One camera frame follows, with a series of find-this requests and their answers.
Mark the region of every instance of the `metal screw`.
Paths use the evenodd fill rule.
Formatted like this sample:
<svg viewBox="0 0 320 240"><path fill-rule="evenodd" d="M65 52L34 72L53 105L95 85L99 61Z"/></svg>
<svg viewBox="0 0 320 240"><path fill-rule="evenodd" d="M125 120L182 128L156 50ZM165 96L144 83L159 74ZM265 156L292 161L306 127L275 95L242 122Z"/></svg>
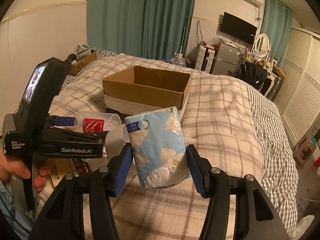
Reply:
<svg viewBox="0 0 320 240"><path fill-rule="evenodd" d="M219 174L219 173L220 173L220 169L219 169L219 168L212 168L212 169L211 169L211 172L212 172L213 174Z"/></svg>
<svg viewBox="0 0 320 240"><path fill-rule="evenodd" d="M102 173L107 172L108 170L109 170L109 169L108 169L107 166L102 166L102 167L100 167L100 169L99 169L99 171L102 172Z"/></svg>
<svg viewBox="0 0 320 240"><path fill-rule="evenodd" d="M254 181L254 176L252 176L252 175L247 175L247 176L245 176L245 178L248 180L248 181Z"/></svg>
<svg viewBox="0 0 320 240"><path fill-rule="evenodd" d="M72 173L68 173L65 175L65 179L72 179L73 178L73 174Z"/></svg>

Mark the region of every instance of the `teal curtain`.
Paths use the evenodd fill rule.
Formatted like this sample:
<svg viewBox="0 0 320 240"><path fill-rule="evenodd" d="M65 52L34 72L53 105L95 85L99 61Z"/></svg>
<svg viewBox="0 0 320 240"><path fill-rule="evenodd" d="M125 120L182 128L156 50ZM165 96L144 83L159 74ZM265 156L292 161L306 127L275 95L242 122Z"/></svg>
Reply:
<svg viewBox="0 0 320 240"><path fill-rule="evenodd" d="M87 41L92 47L170 60L185 53L194 0L87 0Z"/></svg>
<svg viewBox="0 0 320 240"><path fill-rule="evenodd" d="M278 0L266 0L263 24L260 33L265 33L271 44L271 59L277 56L278 65L281 66L284 54L288 46L290 31L292 27L293 13L286 9L284 4Z"/></svg>

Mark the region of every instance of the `sliding closet door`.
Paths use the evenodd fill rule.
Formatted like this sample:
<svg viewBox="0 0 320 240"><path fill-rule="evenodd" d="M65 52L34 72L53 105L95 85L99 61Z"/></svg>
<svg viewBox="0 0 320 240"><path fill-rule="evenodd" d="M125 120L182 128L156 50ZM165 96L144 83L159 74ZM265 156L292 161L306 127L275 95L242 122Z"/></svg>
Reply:
<svg viewBox="0 0 320 240"><path fill-rule="evenodd" d="M310 34L302 31L291 30L287 52L281 66L281 69L286 74L286 78L274 100L281 114L284 114L306 65L310 37Z"/></svg>
<svg viewBox="0 0 320 240"><path fill-rule="evenodd" d="M297 139L305 134L320 109L320 41L311 36L310 44L300 84L283 114Z"/></svg>

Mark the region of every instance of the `blue tissue package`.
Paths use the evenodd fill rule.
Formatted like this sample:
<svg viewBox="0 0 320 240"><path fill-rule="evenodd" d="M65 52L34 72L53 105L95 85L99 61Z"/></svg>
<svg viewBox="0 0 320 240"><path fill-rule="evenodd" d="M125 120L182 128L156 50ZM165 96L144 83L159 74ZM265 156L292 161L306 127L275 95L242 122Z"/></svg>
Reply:
<svg viewBox="0 0 320 240"><path fill-rule="evenodd" d="M125 123L141 187L172 187L190 177L175 106L126 117Z"/></svg>

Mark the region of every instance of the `wall-mounted television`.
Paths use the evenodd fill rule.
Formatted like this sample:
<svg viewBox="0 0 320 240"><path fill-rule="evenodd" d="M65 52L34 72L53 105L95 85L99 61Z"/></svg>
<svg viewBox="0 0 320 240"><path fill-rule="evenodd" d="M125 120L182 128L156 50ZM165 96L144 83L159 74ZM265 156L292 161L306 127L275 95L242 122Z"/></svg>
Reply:
<svg viewBox="0 0 320 240"><path fill-rule="evenodd" d="M251 45L254 42L257 27L243 19L224 12L220 31Z"/></svg>

